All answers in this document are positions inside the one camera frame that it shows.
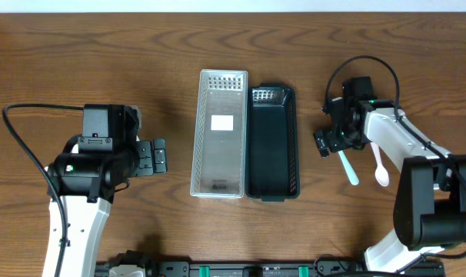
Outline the mint green plastic fork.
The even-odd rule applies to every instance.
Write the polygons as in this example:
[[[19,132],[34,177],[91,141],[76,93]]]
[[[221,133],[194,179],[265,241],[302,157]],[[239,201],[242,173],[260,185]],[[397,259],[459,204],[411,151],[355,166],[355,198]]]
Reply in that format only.
[[[357,176],[357,174],[355,173],[351,163],[349,162],[348,158],[346,157],[346,155],[344,154],[343,151],[339,151],[338,152],[338,156],[341,160],[341,164],[344,168],[344,171],[348,177],[348,180],[349,182],[353,185],[353,186],[356,186],[359,184],[359,178]]]

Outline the pale pink plastic fork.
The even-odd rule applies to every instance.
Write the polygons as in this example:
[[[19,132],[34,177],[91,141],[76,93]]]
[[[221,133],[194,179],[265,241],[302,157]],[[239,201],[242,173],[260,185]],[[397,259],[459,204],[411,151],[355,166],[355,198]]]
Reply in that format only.
[[[370,143],[371,150],[373,151],[376,169],[374,171],[374,176],[379,185],[387,187],[390,184],[389,174],[386,168],[384,167],[381,159],[381,153],[378,145],[374,142]]]

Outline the dark green plastic basket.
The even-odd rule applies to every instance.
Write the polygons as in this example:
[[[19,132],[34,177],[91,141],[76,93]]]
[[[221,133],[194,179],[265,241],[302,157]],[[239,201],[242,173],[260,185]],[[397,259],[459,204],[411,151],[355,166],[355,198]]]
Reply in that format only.
[[[263,202],[301,192],[295,90],[262,83],[248,91],[245,193]]]

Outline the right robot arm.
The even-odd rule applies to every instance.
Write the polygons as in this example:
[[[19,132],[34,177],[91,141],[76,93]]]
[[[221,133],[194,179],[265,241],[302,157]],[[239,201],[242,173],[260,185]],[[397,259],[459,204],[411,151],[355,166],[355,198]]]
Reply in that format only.
[[[397,102],[377,98],[369,77],[350,78],[341,97],[326,99],[331,127],[314,133],[321,156],[378,147],[400,172],[393,229],[364,251],[369,272],[403,273],[416,262],[445,258],[466,242],[466,155],[434,144]]]

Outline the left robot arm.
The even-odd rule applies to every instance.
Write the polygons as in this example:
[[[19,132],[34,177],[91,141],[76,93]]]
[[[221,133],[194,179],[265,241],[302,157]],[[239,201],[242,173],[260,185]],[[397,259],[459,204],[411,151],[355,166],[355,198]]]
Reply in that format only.
[[[84,106],[82,133],[46,169],[54,186],[44,276],[94,275],[115,193],[131,178],[168,171],[164,139],[141,140],[140,129],[136,106]]]

